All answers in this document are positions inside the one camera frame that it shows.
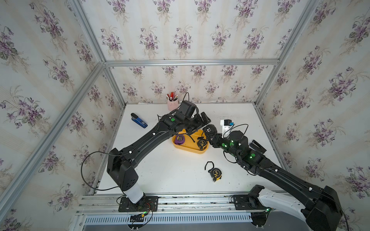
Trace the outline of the black yellow tape measure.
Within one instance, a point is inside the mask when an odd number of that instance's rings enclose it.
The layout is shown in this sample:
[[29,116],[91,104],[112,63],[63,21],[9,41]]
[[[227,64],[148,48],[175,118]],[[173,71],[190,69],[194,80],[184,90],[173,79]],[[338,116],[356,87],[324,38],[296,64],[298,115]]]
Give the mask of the black yellow tape measure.
[[219,168],[216,168],[212,161],[208,161],[205,164],[204,170],[210,174],[213,182],[216,182],[222,178],[222,171]]
[[208,146],[208,141],[204,137],[198,137],[197,138],[197,146],[200,151],[203,151],[207,148]]

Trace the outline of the purple tape measure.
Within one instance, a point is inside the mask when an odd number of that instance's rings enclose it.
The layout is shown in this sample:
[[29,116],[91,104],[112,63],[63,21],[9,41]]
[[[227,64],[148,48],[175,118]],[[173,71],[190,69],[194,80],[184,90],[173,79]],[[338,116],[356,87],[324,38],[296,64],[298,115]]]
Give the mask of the purple tape measure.
[[183,134],[180,134],[175,136],[173,143],[175,145],[183,145],[185,141],[186,141],[185,136]]

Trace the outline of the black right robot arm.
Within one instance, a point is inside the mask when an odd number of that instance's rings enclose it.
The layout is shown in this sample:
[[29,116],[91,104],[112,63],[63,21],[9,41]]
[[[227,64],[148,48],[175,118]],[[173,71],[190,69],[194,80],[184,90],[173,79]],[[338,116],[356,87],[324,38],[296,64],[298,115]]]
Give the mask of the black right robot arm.
[[255,185],[247,195],[233,197],[237,210],[263,209],[268,214],[277,209],[304,221],[313,231],[335,231],[338,228],[344,212],[333,188],[321,188],[282,169],[265,156],[266,149],[260,143],[248,141],[240,131],[223,136],[210,124],[203,128],[203,132],[213,148],[232,155],[241,168],[289,193],[278,195],[262,185]]

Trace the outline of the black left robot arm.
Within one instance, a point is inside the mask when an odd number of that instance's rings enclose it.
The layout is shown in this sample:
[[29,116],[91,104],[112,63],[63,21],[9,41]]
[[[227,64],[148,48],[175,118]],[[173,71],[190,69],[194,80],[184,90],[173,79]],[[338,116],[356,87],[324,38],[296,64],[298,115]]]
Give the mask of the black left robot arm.
[[182,130],[195,133],[211,123],[210,118],[202,112],[194,116],[184,116],[174,111],[160,117],[152,130],[131,145],[109,152],[107,173],[120,190],[134,205],[143,204],[145,193],[139,187],[135,168],[157,146],[177,135]]

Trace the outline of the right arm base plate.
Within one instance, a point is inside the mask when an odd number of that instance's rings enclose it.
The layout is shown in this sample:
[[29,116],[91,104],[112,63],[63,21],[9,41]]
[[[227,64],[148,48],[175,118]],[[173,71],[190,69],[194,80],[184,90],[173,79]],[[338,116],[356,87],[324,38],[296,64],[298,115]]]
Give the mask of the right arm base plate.
[[234,204],[236,210],[258,210],[265,212],[270,211],[270,208],[263,206],[255,195],[233,195],[230,198],[230,202]]

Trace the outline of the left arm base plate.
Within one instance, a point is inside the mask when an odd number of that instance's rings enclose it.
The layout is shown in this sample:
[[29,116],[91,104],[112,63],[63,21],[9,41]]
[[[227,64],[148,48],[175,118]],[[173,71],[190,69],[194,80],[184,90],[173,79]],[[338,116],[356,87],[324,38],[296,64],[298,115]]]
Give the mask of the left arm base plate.
[[158,200],[158,196],[144,195],[135,204],[127,196],[122,196],[117,200],[119,205],[118,212],[156,212],[158,210]]

